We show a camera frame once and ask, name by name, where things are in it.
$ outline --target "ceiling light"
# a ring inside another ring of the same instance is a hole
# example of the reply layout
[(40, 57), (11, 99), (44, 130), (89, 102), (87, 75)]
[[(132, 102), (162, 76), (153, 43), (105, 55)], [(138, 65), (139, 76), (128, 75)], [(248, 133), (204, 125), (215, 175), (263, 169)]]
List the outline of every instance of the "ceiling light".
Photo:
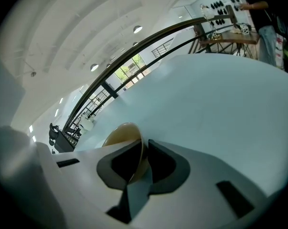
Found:
[(136, 27), (133, 28), (133, 32), (138, 33), (141, 29), (143, 29), (143, 27), (140, 25), (137, 25)]
[(96, 63), (92, 64), (92, 65), (91, 65), (91, 72), (93, 72), (95, 69), (97, 69), (98, 66), (99, 66), (99, 65), (96, 64)]

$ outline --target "jeans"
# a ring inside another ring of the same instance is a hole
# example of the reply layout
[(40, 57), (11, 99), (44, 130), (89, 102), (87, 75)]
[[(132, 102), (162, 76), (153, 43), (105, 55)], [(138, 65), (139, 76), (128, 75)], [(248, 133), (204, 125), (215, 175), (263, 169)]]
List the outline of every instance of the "jeans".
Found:
[(259, 29), (258, 34), (261, 37), (258, 60), (276, 67), (277, 34), (274, 27), (272, 25), (264, 26)]

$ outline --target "wooden desk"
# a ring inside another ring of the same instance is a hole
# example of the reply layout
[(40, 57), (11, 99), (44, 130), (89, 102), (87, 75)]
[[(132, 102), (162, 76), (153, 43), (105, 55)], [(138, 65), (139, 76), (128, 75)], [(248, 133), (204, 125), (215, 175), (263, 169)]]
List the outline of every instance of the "wooden desk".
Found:
[(221, 33), (222, 35), (222, 38), (218, 39), (218, 40), (214, 40), (214, 39), (206, 39), (206, 40), (203, 40), (200, 42), (201, 45), (208, 45), (208, 44), (215, 44), (217, 43), (217, 46), (218, 44), (222, 47), (222, 45), (220, 43), (222, 42), (228, 42), (228, 43), (231, 43), (232, 44), (232, 48), (231, 50), (233, 49), (233, 44), (236, 43), (237, 45), (237, 55), (239, 54), (240, 55), (240, 50), (241, 48), (243, 47), (244, 49), (244, 55), (246, 54), (246, 52), (249, 53), (250, 57), (252, 57), (252, 54), (249, 50), (249, 45), (252, 44), (252, 45), (257, 45), (258, 44), (258, 41), (259, 41), (259, 35), (258, 33), (255, 33), (255, 32), (250, 32), (249, 35), (243, 35), (243, 34), (235, 34), (235, 33), (231, 33), (230, 31), (225, 31), (223, 33)]

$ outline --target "ceiling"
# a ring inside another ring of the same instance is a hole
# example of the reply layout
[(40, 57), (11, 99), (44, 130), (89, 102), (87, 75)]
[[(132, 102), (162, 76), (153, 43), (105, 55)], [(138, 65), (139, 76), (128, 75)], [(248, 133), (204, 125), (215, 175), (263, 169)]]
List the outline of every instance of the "ceiling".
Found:
[[(0, 29), (0, 60), (26, 90), (12, 127), (27, 129), (62, 96), (93, 82), (111, 57), (149, 36), (175, 2), (19, 0)], [(138, 34), (136, 25), (143, 26)], [(100, 66), (92, 73), (93, 63)]]

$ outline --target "recessed light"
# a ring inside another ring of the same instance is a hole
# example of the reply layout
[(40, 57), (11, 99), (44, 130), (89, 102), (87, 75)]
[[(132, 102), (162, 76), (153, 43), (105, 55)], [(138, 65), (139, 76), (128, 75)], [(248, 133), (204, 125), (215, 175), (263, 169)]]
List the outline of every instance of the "recessed light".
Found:
[(94, 63), (91, 65), (91, 72), (93, 72), (94, 70), (96, 70), (98, 68), (98, 64)]
[(135, 26), (135, 27), (133, 28), (133, 32), (134, 32), (134, 33), (138, 33), (139, 31), (141, 31), (141, 29), (143, 29), (143, 27), (140, 26), (140, 25), (137, 25), (137, 26)]

